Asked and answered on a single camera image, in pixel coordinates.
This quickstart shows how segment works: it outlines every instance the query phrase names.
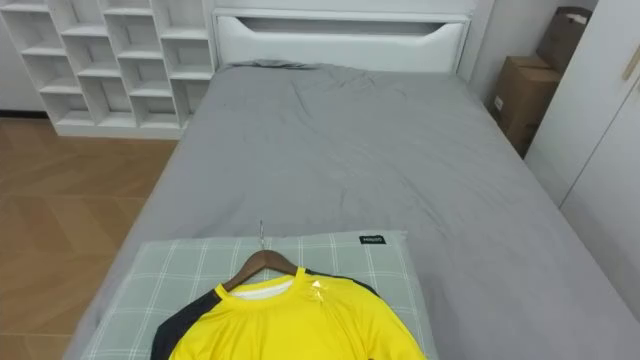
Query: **cardboard box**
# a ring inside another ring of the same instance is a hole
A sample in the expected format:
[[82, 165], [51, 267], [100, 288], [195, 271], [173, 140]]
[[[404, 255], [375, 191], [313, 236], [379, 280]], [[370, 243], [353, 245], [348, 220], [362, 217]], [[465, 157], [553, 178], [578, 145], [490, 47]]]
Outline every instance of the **cardboard box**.
[[536, 53], [561, 74], [569, 66], [592, 12], [580, 7], [559, 7]]
[[507, 57], [490, 109], [507, 139], [524, 156], [561, 75], [538, 57]]

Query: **hanger hook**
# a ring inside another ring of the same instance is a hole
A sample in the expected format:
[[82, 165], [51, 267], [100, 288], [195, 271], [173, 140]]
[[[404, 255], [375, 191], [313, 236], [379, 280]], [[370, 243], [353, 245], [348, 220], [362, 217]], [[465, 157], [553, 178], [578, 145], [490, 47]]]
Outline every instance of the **hanger hook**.
[[260, 247], [264, 250], [264, 226], [262, 225], [262, 219], [260, 220]]

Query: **wooden hanger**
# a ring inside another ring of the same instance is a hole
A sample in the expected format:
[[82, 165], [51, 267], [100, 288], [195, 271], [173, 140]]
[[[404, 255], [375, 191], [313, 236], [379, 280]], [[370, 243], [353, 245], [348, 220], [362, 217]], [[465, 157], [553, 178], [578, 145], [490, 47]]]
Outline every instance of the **wooden hanger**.
[[238, 273], [229, 281], [222, 284], [222, 287], [224, 287], [226, 291], [235, 289], [236, 286], [247, 281], [250, 277], [264, 269], [276, 270], [289, 275], [296, 274], [298, 267], [293, 265], [289, 260], [287, 260], [287, 258], [282, 256], [282, 254], [273, 250], [264, 249], [262, 221], [260, 221], [260, 243], [262, 245], [262, 250], [251, 255], [244, 265], [242, 265], [240, 271], [238, 271]]

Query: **door handle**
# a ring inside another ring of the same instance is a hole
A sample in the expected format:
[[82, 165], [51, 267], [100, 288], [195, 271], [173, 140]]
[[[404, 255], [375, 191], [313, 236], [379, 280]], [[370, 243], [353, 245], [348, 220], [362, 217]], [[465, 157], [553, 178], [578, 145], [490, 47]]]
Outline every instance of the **door handle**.
[[638, 62], [640, 62], [640, 46], [638, 46], [638, 49], [636, 49], [635, 54], [633, 54], [631, 61], [629, 61], [629, 64], [627, 65], [627, 68], [622, 73], [622, 80], [627, 81], [631, 78], [631, 75], [633, 75], [633, 72], [638, 66]]

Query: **upholstered headboard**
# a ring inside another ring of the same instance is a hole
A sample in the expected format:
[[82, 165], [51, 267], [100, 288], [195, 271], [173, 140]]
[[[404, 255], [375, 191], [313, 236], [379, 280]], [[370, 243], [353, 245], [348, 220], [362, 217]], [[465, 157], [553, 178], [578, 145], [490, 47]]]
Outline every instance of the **upholstered headboard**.
[[378, 71], [456, 72], [470, 18], [215, 8], [212, 22], [221, 64], [270, 59]]

